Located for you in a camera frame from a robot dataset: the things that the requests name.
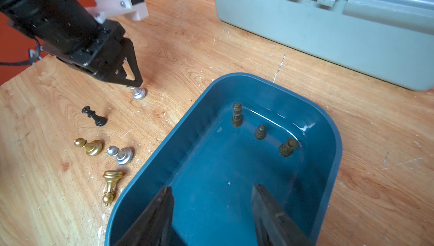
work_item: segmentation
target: silver chess pawn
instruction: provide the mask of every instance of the silver chess pawn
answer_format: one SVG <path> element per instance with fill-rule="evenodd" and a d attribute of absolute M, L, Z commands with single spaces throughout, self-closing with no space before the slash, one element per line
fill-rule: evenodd
<path fill-rule="evenodd" d="M 144 88 L 136 88 L 133 86 L 128 86 L 128 88 L 133 90 L 133 98 L 136 100 L 142 100 L 146 96 L 146 90 Z"/>
<path fill-rule="evenodd" d="M 128 147 L 119 150 L 116 146 L 110 146 L 107 148 L 107 153 L 109 156 L 116 156 L 116 162 L 119 165 L 127 164 L 133 158 L 133 151 Z"/>

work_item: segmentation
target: gold chess piece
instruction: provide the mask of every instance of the gold chess piece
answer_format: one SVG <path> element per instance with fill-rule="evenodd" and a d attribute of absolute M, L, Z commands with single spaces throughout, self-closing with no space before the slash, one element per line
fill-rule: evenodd
<path fill-rule="evenodd" d="M 106 206 L 115 198 L 116 183 L 122 176 L 124 176 L 122 172 L 117 170 L 106 170 L 102 175 L 107 182 L 107 192 L 104 193 L 104 197 L 102 198 L 102 202 L 105 203 Z"/>
<path fill-rule="evenodd" d="M 74 140 L 74 145 L 86 149 L 86 155 L 88 156 L 96 156 L 102 150 L 102 143 L 99 140 L 87 142 L 87 140 L 79 137 Z"/>

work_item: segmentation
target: gray storage box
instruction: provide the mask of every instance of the gray storage box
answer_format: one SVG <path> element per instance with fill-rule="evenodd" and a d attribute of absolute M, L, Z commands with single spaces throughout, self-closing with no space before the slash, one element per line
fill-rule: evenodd
<path fill-rule="evenodd" d="M 215 0 L 231 25 L 413 90 L 434 87 L 434 0 Z"/>

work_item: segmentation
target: white mounting bracket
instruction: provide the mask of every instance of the white mounting bracket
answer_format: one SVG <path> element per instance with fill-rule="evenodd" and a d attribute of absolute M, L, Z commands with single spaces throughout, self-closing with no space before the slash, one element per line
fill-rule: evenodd
<path fill-rule="evenodd" d="M 131 0 L 95 0 L 95 2 L 95 7 L 88 7 L 86 10 L 100 24 L 109 17 L 122 14 L 131 21 L 140 21 L 149 16 L 146 2 L 135 5 L 131 3 Z"/>

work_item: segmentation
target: plastic storage box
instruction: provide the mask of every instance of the plastic storage box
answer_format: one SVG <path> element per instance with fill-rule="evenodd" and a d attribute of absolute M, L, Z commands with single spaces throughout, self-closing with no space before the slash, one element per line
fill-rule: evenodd
<path fill-rule="evenodd" d="M 243 123 L 232 125 L 232 105 Z M 264 124 L 267 135 L 254 137 Z M 299 147 L 279 154 L 288 138 Z M 342 158 L 342 141 L 317 104 L 249 74 L 216 79 L 137 172 L 108 221 L 106 246 L 130 228 L 163 186 L 173 188 L 171 245 L 257 245 L 252 187 L 263 184 L 316 242 Z"/>
<path fill-rule="evenodd" d="M 215 0 L 222 21 L 413 90 L 434 87 L 434 0 Z"/>

